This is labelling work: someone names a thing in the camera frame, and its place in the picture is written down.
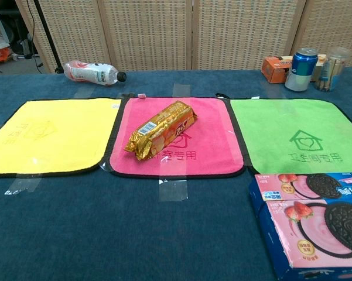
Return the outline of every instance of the gold wrapper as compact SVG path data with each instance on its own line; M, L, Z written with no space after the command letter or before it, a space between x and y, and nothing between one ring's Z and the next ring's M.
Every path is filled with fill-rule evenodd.
M190 106L176 101L138 127L125 150L135 152L138 160L150 159L190 127L196 117Z

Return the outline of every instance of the soda can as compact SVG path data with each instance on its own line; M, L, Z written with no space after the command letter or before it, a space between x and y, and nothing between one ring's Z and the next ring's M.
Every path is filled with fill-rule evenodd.
M300 48L293 56L292 69L286 78L285 87L297 92L306 91L316 63L317 50Z

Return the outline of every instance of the floor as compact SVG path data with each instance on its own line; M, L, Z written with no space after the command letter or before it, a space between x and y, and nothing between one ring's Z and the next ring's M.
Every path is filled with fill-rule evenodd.
M39 65L42 61L40 58L36 58L36 62ZM44 66L39 67L39 70L42 73L45 73L45 68ZM39 73L36 69L35 61L34 59L18 59L17 61L15 60L8 60L5 63L0 63L0 75L3 74L36 74Z

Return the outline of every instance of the bottle cap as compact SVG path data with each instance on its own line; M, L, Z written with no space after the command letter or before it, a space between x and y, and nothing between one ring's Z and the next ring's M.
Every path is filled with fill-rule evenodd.
M300 48L297 53L302 54L304 56L316 56L317 50L313 48Z
M127 74L125 72L121 72L119 71L117 73L117 80L120 81L120 82L125 82L127 79Z

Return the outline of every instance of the green towel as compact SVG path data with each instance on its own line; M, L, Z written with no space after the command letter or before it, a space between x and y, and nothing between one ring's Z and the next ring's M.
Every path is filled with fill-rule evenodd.
M352 172L352 123L319 100L231 100L262 174Z

